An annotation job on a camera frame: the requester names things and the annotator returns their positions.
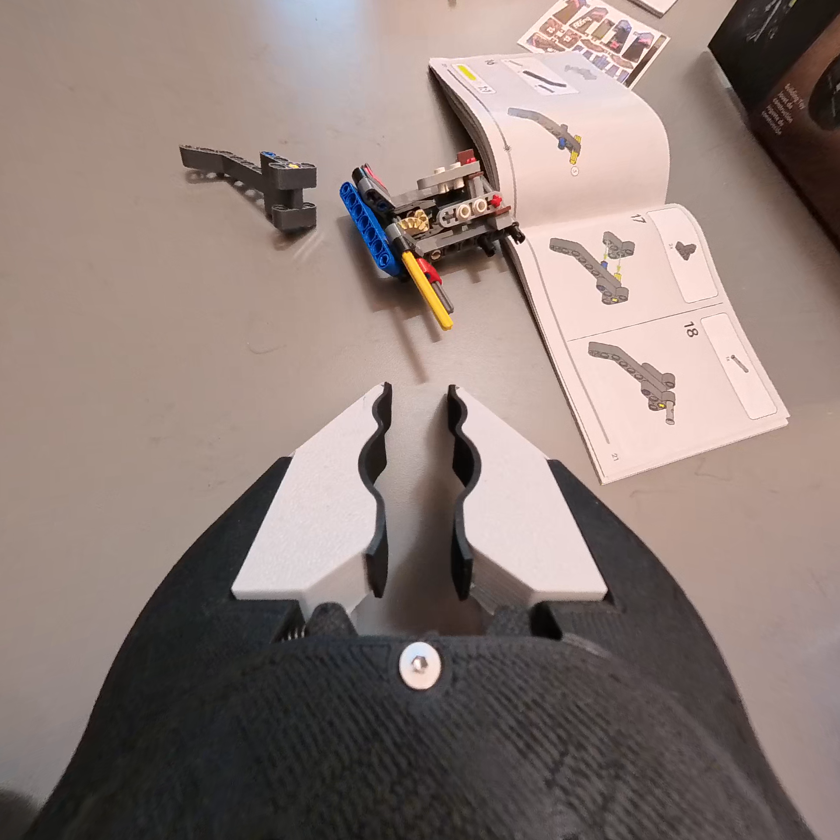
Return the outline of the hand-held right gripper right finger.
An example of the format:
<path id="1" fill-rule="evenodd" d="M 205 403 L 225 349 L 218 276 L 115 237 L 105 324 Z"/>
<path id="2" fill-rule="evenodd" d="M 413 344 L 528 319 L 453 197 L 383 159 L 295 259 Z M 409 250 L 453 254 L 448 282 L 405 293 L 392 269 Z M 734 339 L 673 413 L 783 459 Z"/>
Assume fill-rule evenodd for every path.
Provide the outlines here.
<path id="1" fill-rule="evenodd" d="M 603 601 L 607 585 L 550 460 L 459 385 L 448 387 L 455 500 L 450 568 L 460 601 L 503 606 Z"/>

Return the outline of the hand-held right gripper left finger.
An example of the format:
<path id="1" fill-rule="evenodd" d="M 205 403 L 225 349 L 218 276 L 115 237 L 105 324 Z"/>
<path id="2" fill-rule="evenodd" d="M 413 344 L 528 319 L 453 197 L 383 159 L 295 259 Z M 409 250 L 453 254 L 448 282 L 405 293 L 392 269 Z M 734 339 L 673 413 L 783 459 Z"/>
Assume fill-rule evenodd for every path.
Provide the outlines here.
<path id="1" fill-rule="evenodd" d="M 352 613 L 381 598 L 388 571 L 385 505 L 392 385 L 378 384 L 297 448 L 233 582 L 239 600 L 320 604 Z"/>

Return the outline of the dark grey lego arm assembly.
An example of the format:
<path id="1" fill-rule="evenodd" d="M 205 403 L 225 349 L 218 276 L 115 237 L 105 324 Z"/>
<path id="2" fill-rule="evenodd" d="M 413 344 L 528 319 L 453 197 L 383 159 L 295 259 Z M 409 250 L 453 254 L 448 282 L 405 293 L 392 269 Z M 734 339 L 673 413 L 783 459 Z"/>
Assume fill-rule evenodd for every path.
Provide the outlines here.
<path id="1" fill-rule="evenodd" d="M 265 215 L 283 234 L 314 228 L 317 208 L 304 200 L 303 193 L 317 185 L 314 164 L 294 162 L 274 152 L 262 151 L 254 163 L 225 150 L 181 145 L 185 168 L 205 175 L 220 176 L 261 194 Z"/>

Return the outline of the lego chassis assembly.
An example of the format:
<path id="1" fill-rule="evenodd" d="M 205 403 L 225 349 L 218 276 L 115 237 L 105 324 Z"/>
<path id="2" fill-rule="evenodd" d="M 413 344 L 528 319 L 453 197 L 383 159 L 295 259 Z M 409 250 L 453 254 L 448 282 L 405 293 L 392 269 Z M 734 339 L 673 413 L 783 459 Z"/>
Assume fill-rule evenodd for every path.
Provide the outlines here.
<path id="1" fill-rule="evenodd" d="M 339 195 L 375 266 L 390 277 L 411 279 L 443 330 L 454 325 L 454 306 L 435 268 L 438 261 L 469 248 L 492 257 L 502 239 L 526 241 L 511 205 L 472 149 L 402 194 L 389 192 L 363 164 Z"/>

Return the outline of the lego instruction booklet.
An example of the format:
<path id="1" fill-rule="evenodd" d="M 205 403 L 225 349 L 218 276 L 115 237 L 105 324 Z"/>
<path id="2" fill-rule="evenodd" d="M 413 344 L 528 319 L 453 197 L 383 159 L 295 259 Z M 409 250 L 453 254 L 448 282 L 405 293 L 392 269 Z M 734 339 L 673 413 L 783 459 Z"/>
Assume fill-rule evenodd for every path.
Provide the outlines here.
<path id="1" fill-rule="evenodd" d="M 508 253 L 603 484 L 772 431 L 784 407 L 657 113 L 578 53 L 432 58 L 525 241 Z"/>

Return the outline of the lego sticker sheet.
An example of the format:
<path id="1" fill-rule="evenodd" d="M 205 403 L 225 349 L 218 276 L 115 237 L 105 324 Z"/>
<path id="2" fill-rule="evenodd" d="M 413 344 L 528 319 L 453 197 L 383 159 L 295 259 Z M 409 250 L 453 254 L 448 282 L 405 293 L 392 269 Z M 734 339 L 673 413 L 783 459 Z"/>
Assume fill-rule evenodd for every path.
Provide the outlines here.
<path id="1" fill-rule="evenodd" d="M 532 53 L 578 54 L 594 68 L 633 88 L 670 38 L 597 1 L 554 3 L 519 39 Z"/>

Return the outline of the lego set box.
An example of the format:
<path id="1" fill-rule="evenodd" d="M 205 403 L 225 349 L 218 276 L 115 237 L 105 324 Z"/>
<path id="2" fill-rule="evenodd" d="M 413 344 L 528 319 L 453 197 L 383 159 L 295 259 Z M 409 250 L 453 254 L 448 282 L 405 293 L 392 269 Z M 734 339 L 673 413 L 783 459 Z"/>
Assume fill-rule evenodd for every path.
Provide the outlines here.
<path id="1" fill-rule="evenodd" d="M 839 2 L 738 1 L 709 50 L 749 126 L 839 243 Z"/>

